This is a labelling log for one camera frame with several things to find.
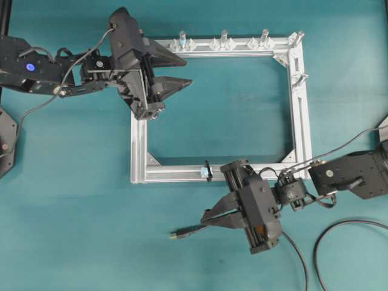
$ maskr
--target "wire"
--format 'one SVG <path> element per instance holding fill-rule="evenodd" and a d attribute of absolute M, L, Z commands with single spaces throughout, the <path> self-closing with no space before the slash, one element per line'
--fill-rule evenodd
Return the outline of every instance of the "wire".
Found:
<path fill-rule="evenodd" d="M 105 38 L 107 37 L 107 35 L 108 35 L 110 32 L 112 32 L 112 31 L 114 31 L 114 28 L 108 29 L 108 30 L 103 34 L 103 36 L 102 36 L 102 38 L 99 40 L 99 42 L 97 42 L 97 44 L 96 44 L 91 50 L 89 50 L 89 51 L 88 51 L 87 53 L 85 53 L 82 57 L 80 57 L 79 59 L 77 59 L 77 60 L 69 67 L 69 69 L 67 70 L 65 76 L 64 76 L 63 79 L 62 79 L 62 82 L 61 82 L 61 85 L 59 86 L 58 92 L 57 92 L 54 96 L 52 96 L 52 97 L 51 97 L 49 100 L 47 100 L 46 102 L 43 102 L 42 104 L 40 104 L 40 105 L 38 105 L 38 106 L 36 106 L 36 107 L 34 107 L 34 108 L 31 108 L 30 110 L 26 111 L 26 112 L 23 114 L 22 118 L 20 119 L 20 123 L 19 123 L 19 126 L 18 126 L 18 130 L 16 131 L 16 138 L 15 138 L 15 140 L 13 141 L 12 146 L 10 147 L 10 149 L 9 149 L 7 152 L 1 154 L 1 155 L 0 155 L 0 158 L 3 158 L 4 156 L 9 155 L 9 154 L 12 153 L 13 150 L 15 149 L 15 146 L 16 146 L 16 143 L 18 142 L 18 139 L 19 139 L 19 136 L 20 136 L 20 131 L 21 131 L 21 129 L 22 129 L 22 125 L 23 125 L 23 122 L 24 122 L 25 118 L 26 118 L 28 115 L 30 115 L 31 113 L 33 113 L 33 112 L 35 112 L 35 111 L 37 111 L 37 110 L 39 110 L 39 109 L 41 109 L 41 108 L 43 108 L 43 107 L 49 105 L 51 102 L 53 102 L 53 101 L 59 96 L 60 92 L 62 91 L 62 88 L 63 88 L 63 86 L 64 86 L 64 84 L 65 84 L 65 80 L 67 79 L 67 77 L 69 76 L 69 74 L 70 74 L 70 72 L 73 70 L 73 68 L 74 68 L 77 64 L 79 64 L 83 59 L 85 59 L 88 55 L 90 55 L 92 52 L 94 52 L 96 49 L 98 49 L 98 47 L 102 44 L 102 42 L 105 40 Z"/>
<path fill-rule="evenodd" d="M 262 169 L 260 170 L 260 172 L 259 172 L 260 178 L 261 178 L 261 174 L 264 173 L 264 172 L 266 172 L 266 171 L 272 171 L 273 173 L 275 173 L 276 177 L 279 178 L 277 172 L 276 172 L 273 168 L 271 168 L 271 167 L 262 168 Z"/>
<path fill-rule="evenodd" d="M 319 244 L 321 243 L 322 239 L 332 229 L 334 229 L 335 227 L 338 227 L 338 226 L 343 226 L 345 224 L 370 224 L 372 226 L 377 226 L 377 227 L 381 227 L 383 229 L 388 230 L 388 226 L 385 225 L 385 224 L 382 224 L 382 223 L 379 223 L 379 222 L 376 222 L 376 221 L 364 220 L 364 219 L 348 219 L 348 220 L 344 220 L 344 221 L 339 221 L 339 222 L 336 222 L 336 223 L 332 224 L 328 228 L 326 228 L 323 231 L 323 233 L 320 234 L 320 236 L 318 237 L 317 241 L 315 242 L 314 251 L 313 251 L 313 262 L 314 262 L 315 272 L 316 272 L 316 275 L 318 277 L 319 283 L 321 284 L 321 287 L 322 287 L 322 289 L 324 291 L 328 291 L 328 289 L 327 289 L 327 286 L 325 285 L 325 283 L 323 282 L 323 279 L 322 279 L 322 276 L 321 276 L 321 272 L 319 271 L 319 268 L 318 268 L 318 247 L 319 247 Z"/>
<path fill-rule="evenodd" d="M 25 50 L 24 52 L 21 52 L 19 54 L 19 58 L 26 56 L 29 53 L 37 52 L 38 50 L 45 52 L 47 54 L 47 57 L 50 60 L 50 62 L 54 62 L 54 59 L 53 59 L 53 56 L 51 55 L 51 53 L 42 47 L 30 47 L 29 49 Z"/>
<path fill-rule="evenodd" d="M 302 171 L 302 170 L 304 170 L 304 169 L 306 169 L 306 168 L 308 168 L 308 167 L 310 167 L 310 166 L 305 166 L 305 167 L 302 167 L 302 168 L 299 168 L 299 169 L 295 169 L 295 167 L 304 165 L 304 164 L 306 164 L 306 163 L 308 163 L 308 162 L 311 162 L 311 161 L 313 161 L 313 160 L 315 160 L 315 159 L 319 159 L 319 158 L 322 158 L 322 157 L 324 157 L 324 156 L 331 155 L 332 153 L 334 153 L 334 152 L 336 152 L 336 151 L 338 151 L 338 150 L 341 150 L 341 149 L 343 149 L 344 147 L 346 147 L 347 145 L 349 145 L 350 143 L 354 142 L 354 140 L 356 140 L 356 139 L 359 138 L 361 135 L 364 135 L 364 134 L 367 133 L 367 132 L 374 132 L 374 131 L 376 131 L 376 130 L 386 129 L 387 127 L 388 127 L 388 125 L 381 126 L 381 127 L 375 127 L 375 128 L 372 128 L 372 129 L 365 129 L 365 130 L 363 130 L 362 132 L 360 132 L 359 134 L 357 134 L 357 135 L 356 135 L 354 138 L 352 138 L 351 140 L 345 142 L 343 145 L 341 145 L 341 146 L 339 146 L 339 147 L 337 147 L 337 148 L 335 148 L 335 149 L 333 149 L 333 150 L 329 150 L 329 151 L 326 152 L 326 153 L 322 153 L 322 154 L 320 154 L 320 155 L 318 155 L 318 156 L 313 156 L 311 159 L 308 159 L 308 160 L 306 160 L 306 161 L 300 162 L 300 163 L 298 163 L 298 164 L 296 164 L 296 165 L 294 165 L 294 166 L 292 166 L 292 167 L 286 168 L 286 169 L 284 169 L 282 172 L 286 172 L 286 171 L 289 171 L 289 170 L 292 170 L 292 169 L 294 169 L 294 170 L 292 171 L 292 172 L 294 172 L 294 173 L 299 172 L 299 171 Z"/>
<path fill-rule="evenodd" d="M 298 254 L 298 257 L 299 259 L 301 260 L 302 262 L 302 265 L 303 265 L 303 271 L 304 271 L 304 280 L 305 280 L 305 288 L 304 290 L 305 291 L 308 291 L 309 289 L 309 271 L 307 269 L 307 264 L 306 264 L 306 261 L 304 260 L 303 256 L 302 256 L 302 253 L 300 251 L 300 249 L 298 248 L 298 246 L 294 243 L 294 241 L 291 239 L 291 237 L 286 234 L 283 230 L 281 232 L 283 234 L 283 236 L 289 241 L 289 243 L 292 245 L 292 247 L 295 249 L 296 253 Z"/>

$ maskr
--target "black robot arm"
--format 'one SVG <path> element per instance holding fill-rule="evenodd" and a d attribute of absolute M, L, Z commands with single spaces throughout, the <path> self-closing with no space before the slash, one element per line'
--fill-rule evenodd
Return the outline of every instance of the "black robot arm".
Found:
<path fill-rule="evenodd" d="M 40 47 L 26 40 L 0 37 L 0 86 L 24 93 L 54 95 L 62 98 L 85 95 L 106 87 L 116 87 L 119 95 L 132 109 L 136 119 L 155 119 L 164 110 L 164 100 L 182 90 L 191 80 L 156 77 L 154 67 L 184 66 L 186 61 L 156 41 L 145 38 L 137 21 L 122 7 L 109 19 L 111 56 L 101 56 L 98 50 L 88 55 L 81 66 L 81 84 L 73 74 L 62 79 L 77 59 L 61 48 L 53 58 Z"/>
<path fill-rule="evenodd" d="M 318 196 L 311 195 L 298 169 L 289 168 L 278 175 L 270 187 L 260 173 L 255 173 L 248 160 L 239 160 L 222 166 L 230 193 L 222 197 L 210 210 L 205 210 L 201 224 L 178 230 L 172 238 L 183 238 L 207 226 L 244 229 L 251 253 L 275 247 L 282 235 L 280 213 L 290 204 L 294 211 L 312 203 L 332 208 L 336 192 L 350 190 L 363 199 L 388 193 L 388 140 L 373 151 L 354 152 L 328 162 L 315 160 L 308 166 Z"/>

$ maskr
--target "black cable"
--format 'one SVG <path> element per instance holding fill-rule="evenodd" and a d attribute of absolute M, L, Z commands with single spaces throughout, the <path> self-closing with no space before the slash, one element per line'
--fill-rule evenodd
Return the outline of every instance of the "black cable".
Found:
<path fill-rule="evenodd" d="M 29 53 L 37 52 L 39 50 L 42 52 L 45 52 L 47 54 L 47 57 L 50 60 L 50 62 L 54 62 L 54 59 L 53 59 L 53 56 L 51 55 L 51 53 L 42 47 L 30 47 L 29 49 L 25 50 L 24 52 L 21 52 L 19 54 L 19 58 L 22 58 L 23 56 L 26 56 Z"/>
<path fill-rule="evenodd" d="M 64 86 L 64 84 L 65 84 L 65 80 L 67 79 L 68 75 L 69 75 L 70 72 L 73 70 L 73 68 L 74 68 L 77 64 L 79 64 L 83 59 L 85 59 L 88 55 L 90 55 L 92 52 L 94 52 L 94 51 L 102 44 L 102 42 L 105 40 L 105 38 L 107 37 L 107 35 L 108 35 L 110 32 L 112 32 L 113 30 L 114 30 L 113 28 L 108 29 L 108 30 L 103 34 L 103 36 L 102 36 L 102 38 L 99 40 L 99 42 L 98 42 L 91 50 L 89 50 L 89 51 L 88 51 L 87 53 L 85 53 L 82 57 L 80 57 L 79 59 L 77 59 L 77 60 L 69 67 L 69 69 L 67 70 L 66 74 L 64 75 L 64 77 L 63 77 L 63 79 L 62 79 L 62 82 L 61 82 L 61 85 L 59 86 L 58 92 L 57 92 L 54 96 L 52 96 L 49 100 L 43 102 L 42 104 L 40 104 L 40 105 L 38 105 L 38 106 L 36 106 L 36 107 L 34 107 L 34 108 L 32 108 L 32 109 L 26 111 L 26 112 L 23 114 L 22 118 L 20 119 L 20 123 L 19 123 L 18 129 L 17 129 L 17 131 L 16 131 L 16 137 L 15 137 L 15 140 L 13 141 L 12 146 L 11 146 L 5 153 L 1 154 L 1 155 L 0 155 L 0 158 L 4 157 L 4 156 L 6 156 L 6 155 L 9 155 L 9 154 L 10 154 L 11 152 L 13 152 L 13 150 L 15 149 L 15 146 L 16 146 L 16 143 L 18 142 L 18 139 L 19 139 L 19 136 L 20 136 L 20 131 L 21 131 L 21 129 L 22 129 L 22 125 L 23 125 L 23 122 L 24 122 L 25 118 L 26 118 L 29 114 L 31 114 L 31 113 L 33 113 L 33 112 L 35 112 L 35 111 L 37 111 L 37 110 L 39 110 L 39 109 L 45 107 L 46 105 L 49 105 L 51 102 L 53 102 L 53 101 L 59 96 L 60 92 L 62 91 L 62 88 L 63 88 L 63 86 Z"/>
<path fill-rule="evenodd" d="M 314 195 L 311 195 L 309 192 L 306 192 L 306 196 L 308 196 L 311 199 L 311 201 L 309 201 L 309 203 L 306 203 L 306 205 L 309 205 L 311 203 L 316 202 L 320 206 L 330 209 L 330 208 L 333 208 L 337 204 L 337 197 L 335 196 L 335 194 L 321 195 L 321 196 L 316 197 Z M 321 201 L 322 199 L 326 199 L 326 198 L 330 198 L 332 200 L 332 202 L 328 203 L 328 202 Z"/>
<path fill-rule="evenodd" d="M 336 222 L 336 223 L 332 224 L 328 228 L 326 228 L 323 231 L 323 233 L 320 234 L 320 236 L 318 237 L 317 241 L 315 242 L 314 251 L 313 251 L 313 262 L 314 262 L 315 272 L 316 272 L 316 275 L 318 277 L 319 283 L 321 284 L 321 287 L 322 287 L 322 289 L 324 291 L 328 291 L 328 289 L 327 289 L 327 286 L 325 285 L 325 283 L 323 282 L 323 279 L 322 279 L 322 276 L 321 276 L 321 272 L 319 271 L 319 268 L 318 268 L 318 247 L 319 247 L 319 244 L 321 243 L 322 239 L 332 229 L 334 229 L 335 227 L 338 227 L 338 226 L 345 225 L 345 224 L 370 224 L 372 226 L 377 226 L 377 227 L 381 227 L 383 229 L 388 230 L 388 226 L 385 225 L 385 224 L 382 224 L 382 223 L 379 223 L 379 222 L 376 222 L 376 221 L 365 220 L 365 219 L 348 219 L 348 220 L 344 220 L 344 221 L 339 221 L 339 222 Z"/>
<path fill-rule="evenodd" d="M 260 170 L 260 172 L 259 172 L 259 176 L 260 176 L 260 178 L 261 178 L 261 174 L 262 174 L 262 173 L 264 173 L 264 172 L 266 172 L 266 171 L 272 171 L 273 173 L 275 173 L 276 177 L 278 177 L 278 178 L 279 178 L 279 176 L 278 176 L 278 174 L 277 174 L 276 170 L 275 170 L 275 169 L 273 169 L 273 168 L 271 168 L 271 167 L 265 167 L 265 168 L 262 168 L 262 169 Z"/>
<path fill-rule="evenodd" d="M 354 140 L 356 140 L 356 139 L 359 138 L 361 135 L 363 135 L 363 134 L 365 134 L 365 133 L 367 133 L 367 132 L 374 132 L 374 131 L 377 131 L 377 130 L 386 129 L 387 127 L 388 127 L 388 125 L 384 125 L 384 126 L 375 127 L 375 128 L 372 128 L 372 129 L 365 129 L 365 130 L 363 130 L 362 132 L 359 132 L 359 134 L 357 134 L 357 135 L 356 135 L 355 137 L 353 137 L 352 139 L 350 139 L 350 140 L 348 140 L 347 142 L 345 142 L 343 145 L 341 145 L 341 146 L 339 146 L 339 147 L 337 147 L 337 148 L 335 148 L 335 149 L 333 149 L 333 150 L 329 150 L 329 151 L 326 152 L 326 153 L 322 153 L 322 154 L 320 154 L 320 155 L 313 156 L 312 158 L 307 159 L 307 160 L 305 160 L 305 161 L 303 161 L 303 162 L 299 162 L 299 163 L 297 163 L 297 164 L 295 164 L 295 165 L 293 165 L 293 166 L 291 166 L 291 167 L 289 167 L 289 168 L 286 168 L 286 169 L 282 170 L 282 172 L 287 172 L 287 171 L 291 170 L 292 173 L 296 173 L 296 172 L 302 171 L 302 170 L 304 170 L 304 169 L 306 169 L 306 168 L 309 168 L 310 165 L 307 165 L 307 166 L 304 166 L 304 167 L 301 167 L 301 168 L 298 168 L 298 169 L 296 169 L 295 167 L 298 167 L 298 166 L 301 166 L 301 165 L 305 165 L 305 164 L 307 164 L 308 162 L 312 162 L 312 161 L 314 161 L 314 160 L 316 160 L 316 159 L 319 159 L 319 158 L 322 158 L 322 157 L 324 157 L 324 156 L 331 155 L 332 153 L 334 153 L 334 152 L 336 152 L 336 151 L 338 151 L 338 150 L 341 150 L 341 149 L 343 149 L 345 146 L 347 146 L 347 145 L 349 145 L 350 143 L 354 142 Z"/>
<path fill-rule="evenodd" d="M 291 237 L 286 234 L 283 230 L 281 232 L 283 236 L 291 243 L 292 247 L 295 249 L 296 253 L 298 254 L 299 259 L 301 259 L 302 265 L 303 265 L 303 270 L 304 270 L 304 280 L 305 280 L 305 291 L 308 291 L 309 289 L 309 271 L 307 269 L 307 264 L 306 261 L 304 260 L 302 253 L 298 246 L 294 243 L 294 241 L 291 239 Z"/>

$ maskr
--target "metal bracket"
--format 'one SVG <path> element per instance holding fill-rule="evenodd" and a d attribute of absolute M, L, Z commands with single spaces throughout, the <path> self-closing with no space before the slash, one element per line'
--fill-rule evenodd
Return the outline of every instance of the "metal bracket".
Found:
<path fill-rule="evenodd" d="M 0 155 L 8 151 L 16 138 L 17 123 L 0 107 Z M 15 163 L 15 149 L 0 158 L 0 178 L 3 177 Z"/>
<path fill-rule="evenodd" d="M 251 165 L 256 172 L 271 167 L 279 174 L 283 169 L 312 157 L 303 36 L 304 33 L 299 32 L 285 38 L 270 38 L 269 31 L 263 30 L 261 36 L 231 39 L 228 38 L 227 31 L 223 30 L 221 36 L 209 39 L 190 38 L 187 41 L 186 33 L 181 32 L 179 41 L 165 39 L 157 42 L 182 58 L 267 56 L 287 69 L 294 149 L 281 162 Z M 137 120 L 132 113 L 130 160 L 132 183 L 207 181 L 203 165 L 164 166 L 155 162 L 156 159 L 148 152 L 147 134 L 147 121 Z M 220 167 L 221 165 L 212 164 L 213 181 L 225 181 Z M 309 178 L 309 173 L 303 170 L 295 177 Z M 263 178 L 277 179 L 271 171 L 264 172 Z"/>
<path fill-rule="evenodd" d="M 378 127 L 383 127 L 388 125 L 388 116 L 382 121 L 382 123 L 379 124 Z M 378 135 L 380 138 L 380 142 L 383 142 L 388 139 L 388 127 L 385 129 L 381 129 L 378 131 Z"/>
<path fill-rule="evenodd" d="M 284 159 L 281 160 L 282 163 L 287 162 L 296 162 L 295 150 L 292 150 Z"/>

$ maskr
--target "screw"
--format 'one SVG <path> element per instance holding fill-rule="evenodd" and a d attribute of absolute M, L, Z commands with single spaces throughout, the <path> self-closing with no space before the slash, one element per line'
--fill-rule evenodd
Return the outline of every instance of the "screw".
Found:
<path fill-rule="evenodd" d="M 302 32 L 302 31 L 298 32 L 298 35 L 296 36 L 296 38 L 292 44 L 292 47 L 295 48 L 302 41 L 303 37 L 304 37 L 304 32 Z"/>
<path fill-rule="evenodd" d="M 326 171 L 326 176 L 328 176 L 329 178 L 331 178 L 332 176 L 334 176 L 333 171 L 327 170 L 327 171 Z"/>
<path fill-rule="evenodd" d="M 264 29 L 263 33 L 261 34 L 261 37 L 260 37 L 259 46 L 262 47 L 264 45 L 265 41 L 268 38 L 268 35 L 269 35 L 269 30 L 268 29 Z"/>
<path fill-rule="evenodd" d="M 294 197 L 295 197 L 295 194 L 293 192 L 290 191 L 290 192 L 287 193 L 287 198 L 288 199 L 293 199 Z"/>
<path fill-rule="evenodd" d="M 225 47 L 227 40 L 228 40 L 228 31 L 224 29 L 223 31 L 221 31 L 221 47 Z"/>
<path fill-rule="evenodd" d="M 179 33 L 179 43 L 181 44 L 181 47 L 186 46 L 186 32 L 184 32 L 184 30 Z"/>

